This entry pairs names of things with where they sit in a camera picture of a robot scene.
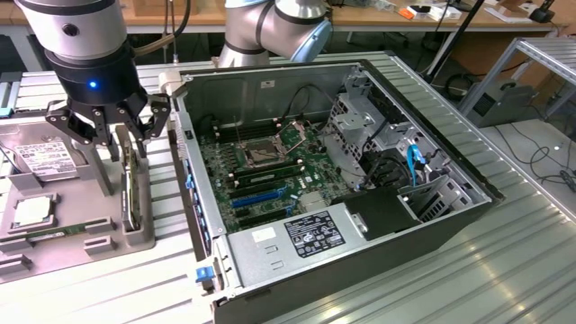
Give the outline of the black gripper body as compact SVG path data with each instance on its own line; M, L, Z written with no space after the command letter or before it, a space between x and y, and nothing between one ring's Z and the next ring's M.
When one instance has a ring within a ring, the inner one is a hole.
M46 51L46 56L68 95L67 100L106 106L108 125L123 123L119 103L135 93L147 94L140 85L130 44L122 44L115 52L96 59L71 59L51 51Z

